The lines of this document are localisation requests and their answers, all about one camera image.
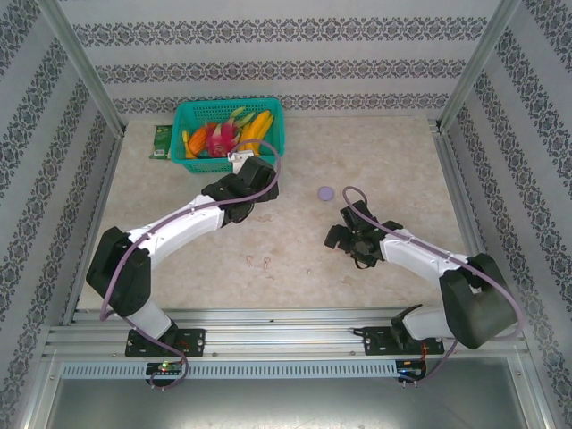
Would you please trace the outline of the teal plastic basket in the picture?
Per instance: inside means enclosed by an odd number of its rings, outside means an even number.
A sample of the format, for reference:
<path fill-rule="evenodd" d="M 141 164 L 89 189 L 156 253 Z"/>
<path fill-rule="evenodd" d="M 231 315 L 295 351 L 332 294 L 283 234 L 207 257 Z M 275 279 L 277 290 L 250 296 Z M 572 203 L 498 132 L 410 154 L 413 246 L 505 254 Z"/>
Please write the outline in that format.
<path fill-rule="evenodd" d="M 265 110 L 270 111 L 273 116 L 273 124 L 265 136 L 265 141 L 276 150 L 279 156 L 283 156 L 285 129 L 280 100 L 275 97 L 253 97 L 187 101 L 180 104 L 176 109 L 172 126 L 172 161 L 182 165 L 191 173 L 230 172 L 231 164 L 226 157 L 199 156 L 197 159 L 187 158 L 182 133 L 188 131 L 192 134 L 205 122 L 221 123 L 227 120 L 234 110 L 241 107 L 245 107 L 245 110 L 240 117 L 252 112 L 260 114 Z"/>

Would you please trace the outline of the pink dragon fruit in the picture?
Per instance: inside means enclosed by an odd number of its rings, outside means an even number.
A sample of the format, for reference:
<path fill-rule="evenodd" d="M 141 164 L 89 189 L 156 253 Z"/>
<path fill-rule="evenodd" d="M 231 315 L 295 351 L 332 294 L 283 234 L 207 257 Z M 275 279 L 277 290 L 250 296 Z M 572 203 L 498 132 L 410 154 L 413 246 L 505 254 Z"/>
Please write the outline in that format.
<path fill-rule="evenodd" d="M 255 113 L 243 115 L 246 107 L 234 110 L 224 122 L 206 122 L 205 150 L 210 157 L 225 157 L 237 146 L 243 129 L 253 120 Z"/>

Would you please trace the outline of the yellow banana bunch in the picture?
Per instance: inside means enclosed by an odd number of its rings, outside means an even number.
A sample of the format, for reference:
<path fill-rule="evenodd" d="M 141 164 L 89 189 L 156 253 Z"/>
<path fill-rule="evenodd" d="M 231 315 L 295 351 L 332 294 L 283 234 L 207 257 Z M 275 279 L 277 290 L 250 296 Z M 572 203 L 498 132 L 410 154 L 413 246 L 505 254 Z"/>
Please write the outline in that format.
<path fill-rule="evenodd" d="M 269 110 L 265 110 L 247 124 L 240 135 L 239 151 L 251 150 L 256 156 L 260 155 L 260 144 L 257 140 L 262 140 L 273 124 L 273 116 Z"/>

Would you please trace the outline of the orange mango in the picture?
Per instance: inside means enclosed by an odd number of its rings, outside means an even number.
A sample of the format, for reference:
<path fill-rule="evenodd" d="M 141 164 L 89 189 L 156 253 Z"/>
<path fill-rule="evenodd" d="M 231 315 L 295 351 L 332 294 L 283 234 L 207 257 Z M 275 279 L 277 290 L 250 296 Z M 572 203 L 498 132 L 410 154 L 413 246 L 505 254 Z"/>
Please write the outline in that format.
<path fill-rule="evenodd" d="M 197 156 L 200 152 L 205 149 L 207 140 L 207 127 L 203 126 L 196 130 L 189 138 L 187 146 L 191 153 Z"/>

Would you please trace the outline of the green snack packet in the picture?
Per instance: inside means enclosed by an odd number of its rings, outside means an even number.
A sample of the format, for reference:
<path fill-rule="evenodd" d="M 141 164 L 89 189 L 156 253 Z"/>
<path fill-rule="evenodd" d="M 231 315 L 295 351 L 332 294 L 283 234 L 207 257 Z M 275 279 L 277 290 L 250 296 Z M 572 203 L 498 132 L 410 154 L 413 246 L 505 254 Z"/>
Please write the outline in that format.
<path fill-rule="evenodd" d="M 149 156 L 153 160 L 171 159 L 172 125 L 157 125 Z"/>

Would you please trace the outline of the grey sheet metal panel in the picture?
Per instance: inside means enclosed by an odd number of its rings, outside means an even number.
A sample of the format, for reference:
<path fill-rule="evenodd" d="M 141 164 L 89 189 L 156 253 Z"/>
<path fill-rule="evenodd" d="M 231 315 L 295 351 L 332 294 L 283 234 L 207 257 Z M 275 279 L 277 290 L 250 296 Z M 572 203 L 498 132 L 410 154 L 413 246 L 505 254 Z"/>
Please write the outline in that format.
<path fill-rule="evenodd" d="M 527 429 L 514 394 L 384 380 L 65 380 L 46 429 Z"/>

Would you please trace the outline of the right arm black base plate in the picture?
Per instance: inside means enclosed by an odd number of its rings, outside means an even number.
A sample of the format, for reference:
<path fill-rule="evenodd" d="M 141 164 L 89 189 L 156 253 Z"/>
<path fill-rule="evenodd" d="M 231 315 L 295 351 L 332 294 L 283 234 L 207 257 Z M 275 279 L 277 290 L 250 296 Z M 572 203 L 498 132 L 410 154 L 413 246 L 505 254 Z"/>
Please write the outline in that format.
<path fill-rule="evenodd" d="M 415 340 L 406 332 L 397 333 L 389 326 L 371 326 L 354 329 L 354 335 L 362 339 L 367 356 L 441 356 L 444 346 L 435 338 Z"/>

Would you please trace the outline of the aluminium side rail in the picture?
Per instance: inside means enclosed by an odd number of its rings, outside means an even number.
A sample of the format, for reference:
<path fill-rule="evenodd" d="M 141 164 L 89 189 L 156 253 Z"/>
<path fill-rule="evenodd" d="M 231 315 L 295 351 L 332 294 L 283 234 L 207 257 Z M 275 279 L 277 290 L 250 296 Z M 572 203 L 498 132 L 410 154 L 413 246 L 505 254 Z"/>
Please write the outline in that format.
<path fill-rule="evenodd" d="M 466 251 L 469 255 L 487 253 L 448 136 L 441 131 L 437 121 L 429 120 L 428 125 Z"/>
<path fill-rule="evenodd" d="M 118 160 L 120 157 L 124 135 L 118 136 L 113 144 L 112 149 L 107 157 L 104 174 L 101 178 L 96 204 L 90 213 L 90 221 L 87 229 L 86 239 L 83 247 L 81 248 L 80 259 L 76 266 L 76 271 L 73 276 L 70 294 L 65 302 L 64 311 L 62 313 L 60 325 L 67 326 L 73 321 L 76 307 L 80 301 L 80 295 L 87 275 L 88 266 L 94 246 L 97 244 L 97 233 L 102 222 L 103 214 L 105 211 L 105 204 L 108 199 L 110 188 L 112 186 L 114 173 Z"/>

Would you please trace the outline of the aluminium mounting rail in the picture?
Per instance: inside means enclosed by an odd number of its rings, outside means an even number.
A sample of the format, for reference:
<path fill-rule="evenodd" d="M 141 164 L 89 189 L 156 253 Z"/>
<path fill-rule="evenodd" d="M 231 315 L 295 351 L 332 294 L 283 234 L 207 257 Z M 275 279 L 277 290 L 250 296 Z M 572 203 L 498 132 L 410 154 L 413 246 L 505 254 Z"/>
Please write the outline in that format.
<path fill-rule="evenodd" d="M 334 360 L 365 358 L 353 330 L 382 326 L 396 307 L 298 309 L 177 309 L 169 316 L 181 328 L 206 332 L 204 359 Z M 130 327 L 117 317 L 102 322 L 80 311 L 71 324 L 52 326 L 41 352 L 44 360 L 120 361 Z"/>

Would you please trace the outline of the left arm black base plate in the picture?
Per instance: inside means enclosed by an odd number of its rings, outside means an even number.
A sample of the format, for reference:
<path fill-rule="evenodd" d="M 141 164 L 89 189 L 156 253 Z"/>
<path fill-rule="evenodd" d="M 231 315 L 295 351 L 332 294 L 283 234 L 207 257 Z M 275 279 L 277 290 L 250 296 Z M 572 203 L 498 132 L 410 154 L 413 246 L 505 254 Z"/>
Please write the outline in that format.
<path fill-rule="evenodd" d="M 159 340 L 177 349 L 187 358 L 201 358 L 206 343 L 206 331 L 172 327 Z M 135 330 L 130 330 L 125 346 L 125 356 L 127 358 L 176 358 L 177 354 L 145 339 Z"/>

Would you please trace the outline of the aluminium frame post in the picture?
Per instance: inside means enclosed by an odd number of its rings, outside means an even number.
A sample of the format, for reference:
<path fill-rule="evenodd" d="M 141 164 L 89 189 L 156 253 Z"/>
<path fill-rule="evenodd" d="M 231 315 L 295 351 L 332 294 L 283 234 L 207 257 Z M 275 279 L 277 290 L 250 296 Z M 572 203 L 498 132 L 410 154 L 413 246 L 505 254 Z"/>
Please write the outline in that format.
<path fill-rule="evenodd" d="M 494 47 L 507 28 L 521 0 L 500 0 L 467 66 L 461 73 L 458 83 L 442 110 L 436 124 L 440 133 L 445 132 L 455 120 L 458 111 L 468 97 L 478 76 L 484 69 Z"/>
<path fill-rule="evenodd" d="M 45 16 L 48 25 L 59 40 L 73 67 L 84 82 L 89 94 L 111 127 L 115 136 L 124 136 L 126 125 L 101 81 L 95 66 L 80 43 L 80 40 L 66 18 L 58 0 L 35 0 L 39 10 Z"/>

